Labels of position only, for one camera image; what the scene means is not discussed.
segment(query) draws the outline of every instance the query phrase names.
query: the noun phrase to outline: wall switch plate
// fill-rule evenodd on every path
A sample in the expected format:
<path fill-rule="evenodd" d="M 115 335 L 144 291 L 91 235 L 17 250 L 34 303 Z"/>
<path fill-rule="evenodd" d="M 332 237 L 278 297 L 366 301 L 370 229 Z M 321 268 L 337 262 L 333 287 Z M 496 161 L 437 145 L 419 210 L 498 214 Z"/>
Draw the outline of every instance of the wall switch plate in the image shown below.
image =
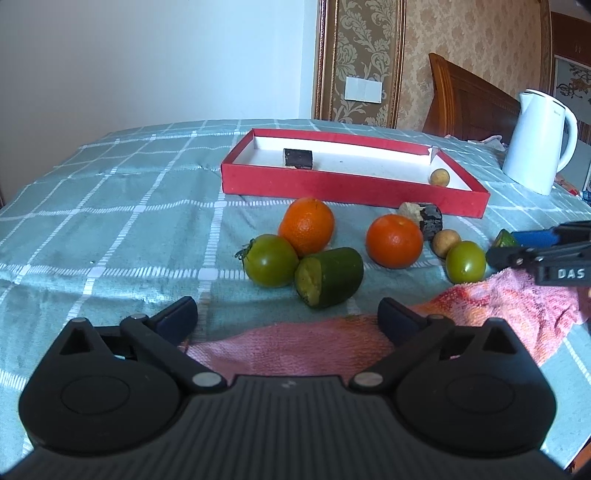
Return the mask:
<path fill-rule="evenodd" d="M 382 103 L 382 82 L 347 77 L 345 79 L 344 99 L 356 100 L 358 102 Z"/>

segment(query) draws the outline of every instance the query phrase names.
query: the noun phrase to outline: metal screw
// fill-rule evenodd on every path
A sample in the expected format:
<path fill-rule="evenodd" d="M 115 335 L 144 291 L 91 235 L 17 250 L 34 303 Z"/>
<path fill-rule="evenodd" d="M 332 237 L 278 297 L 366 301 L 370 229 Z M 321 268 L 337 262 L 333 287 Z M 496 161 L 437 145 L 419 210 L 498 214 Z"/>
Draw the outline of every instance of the metal screw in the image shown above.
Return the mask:
<path fill-rule="evenodd" d="M 353 377 L 353 381 L 360 387 L 377 387 L 384 378 L 376 372 L 361 372 Z"/>
<path fill-rule="evenodd" d="M 193 375 L 193 383 L 198 387 L 215 387 L 222 382 L 222 376 L 215 372 L 201 372 Z"/>

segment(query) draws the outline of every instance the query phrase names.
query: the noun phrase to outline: red tray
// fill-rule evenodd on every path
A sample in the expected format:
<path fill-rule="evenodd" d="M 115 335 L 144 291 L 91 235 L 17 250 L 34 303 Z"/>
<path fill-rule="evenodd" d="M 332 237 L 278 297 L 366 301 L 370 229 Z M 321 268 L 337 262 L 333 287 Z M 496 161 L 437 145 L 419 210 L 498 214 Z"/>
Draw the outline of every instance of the red tray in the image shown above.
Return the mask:
<path fill-rule="evenodd" d="M 283 148 L 312 150 L 314 168 L 283 163 Z M 447 187 L 428 178 L 450 174 Z M 481 218 L 490 193 L 449 155 L 427 145 L 383 138 L 302 130 L 248 132 L 222 162 L 224 193 L 264 197 L 315 197 L 327 202 L 398 208 L 429 202 L 442 213 Z"/>

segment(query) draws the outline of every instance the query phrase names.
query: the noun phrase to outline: green cucumber piece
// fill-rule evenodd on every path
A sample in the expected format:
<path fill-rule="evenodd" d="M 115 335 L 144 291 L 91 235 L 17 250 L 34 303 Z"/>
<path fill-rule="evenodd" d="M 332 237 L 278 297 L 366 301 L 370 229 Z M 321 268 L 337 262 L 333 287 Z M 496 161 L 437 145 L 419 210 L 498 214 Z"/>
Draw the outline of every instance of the green cucumber piece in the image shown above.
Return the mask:
<path fill-rule="evenodd" d="M 326 250 L 301 259 L 295 289 L 306 305 L 323 309 L 352 297 L 363 280 L 363 259 L 349 247 Z"/>

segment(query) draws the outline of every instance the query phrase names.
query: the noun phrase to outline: yellow fruit flesh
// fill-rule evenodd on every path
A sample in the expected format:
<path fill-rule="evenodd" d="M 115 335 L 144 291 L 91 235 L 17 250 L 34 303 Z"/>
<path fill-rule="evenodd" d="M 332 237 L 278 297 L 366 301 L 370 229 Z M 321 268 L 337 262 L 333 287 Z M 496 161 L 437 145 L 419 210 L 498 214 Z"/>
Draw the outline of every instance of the yellow fruit flesh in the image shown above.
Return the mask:
<path fill-rule="evenodd" d="M 305 258 L 295 272 L 295 287 L 300 297 L 314 307 L 322 293 L 322 266 L 315 258 Z"/>

